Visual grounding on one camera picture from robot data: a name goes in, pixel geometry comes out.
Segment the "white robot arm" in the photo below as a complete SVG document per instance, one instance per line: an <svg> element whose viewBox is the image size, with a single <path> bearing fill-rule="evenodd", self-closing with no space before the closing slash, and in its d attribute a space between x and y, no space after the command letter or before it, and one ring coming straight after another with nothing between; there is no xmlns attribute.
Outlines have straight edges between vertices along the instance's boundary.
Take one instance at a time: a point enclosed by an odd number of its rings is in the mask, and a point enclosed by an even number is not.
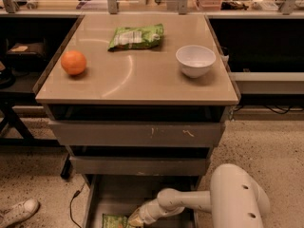
<svg viewBox="0 0 304 228"><path fill-rule="evenodd" d="M213 228L264 228L262 218L271 206L266 192L245 170L225 163L213 172L209 191L162 189L155 199L137 208L128 223L149 225L179 215L185 208L210 212Z"/></svg>

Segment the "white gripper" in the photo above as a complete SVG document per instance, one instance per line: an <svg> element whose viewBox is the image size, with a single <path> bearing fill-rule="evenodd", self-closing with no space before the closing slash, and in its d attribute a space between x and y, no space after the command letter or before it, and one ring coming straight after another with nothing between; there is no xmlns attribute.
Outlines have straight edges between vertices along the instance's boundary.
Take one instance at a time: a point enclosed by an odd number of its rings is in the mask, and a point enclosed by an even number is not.
<svg viewBox="0 0 304 228"><path fill-rule="evenodd" d="M127 223L132 227L143 227L144 224L152 224L158 219L179 215L183 207L166 208L159 204L157 199L144 203L140 209L137 208L128 218Z"/></svg>

